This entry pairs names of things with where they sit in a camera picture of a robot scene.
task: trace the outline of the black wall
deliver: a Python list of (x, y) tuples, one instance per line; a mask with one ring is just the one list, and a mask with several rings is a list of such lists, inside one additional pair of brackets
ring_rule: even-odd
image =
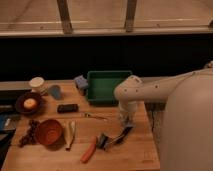
[(213, 34), (1, 38), (0, 81), (72, 79), (89, 70), (168, 76), (213, 60)]

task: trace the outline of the orange object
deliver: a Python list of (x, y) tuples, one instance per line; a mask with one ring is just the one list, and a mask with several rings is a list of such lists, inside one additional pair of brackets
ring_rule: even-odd
[(84, 155), (81, 157), (82, 163), (86, 163), (92, 157), (93, 153), (95, 152), (97, 142), (98, 142), (98, 138), (94, 137), (91, 145), (89, 146), (87, 151), (84, 153)]
[(42, 145), (55, 143), (62, 135), (63, 128), (55, 119), (48, 119), (40, 123), (35, 130), (35, 139)]

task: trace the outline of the brown bowl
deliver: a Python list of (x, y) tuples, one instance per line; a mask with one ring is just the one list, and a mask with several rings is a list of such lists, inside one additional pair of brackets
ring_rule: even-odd
[(55, 119), (48, 119), (40, 123), (35, 130), (35, 139), (42, 145), (52, 145), (62, 135), (63, 128)]
[[(32, 106), (29, 106), (29, 108), (26, 108), (24, 106), (24, 103), (26, 100), (33, 100), (34, 104)], [(19, 96), (15, 103), (15, 109), (17, 112), (21, 114), (33, 114), (39, 110), (41, 107), (41, 101), (42, 97), (39, 93), (35, 92), (26, 92), (23, 95)]]

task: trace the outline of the white robot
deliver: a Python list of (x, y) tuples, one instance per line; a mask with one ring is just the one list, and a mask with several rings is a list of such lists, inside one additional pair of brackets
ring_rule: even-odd
[(132, 75), (114, 95), (123, 124), (134, 122), (138, 101), (166, 101), (161, 171), (213, 170), (213, 68), (148, 83)]

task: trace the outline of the small black object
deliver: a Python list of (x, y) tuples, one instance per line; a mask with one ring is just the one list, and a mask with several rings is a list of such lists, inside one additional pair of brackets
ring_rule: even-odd
[(99, 137), (99, 141), (96, 145), (97, 148), (104, 149), (104, 146), (107, 143), (108, 139), (109, 139), (109, 137), (107, 135), (105, 135), (104, 133), (102, 133), (101, 136)]
[(78, 111), (78, 104), (58, 105), (57, 108), (58, 113), (77, 112), (77, 111)]

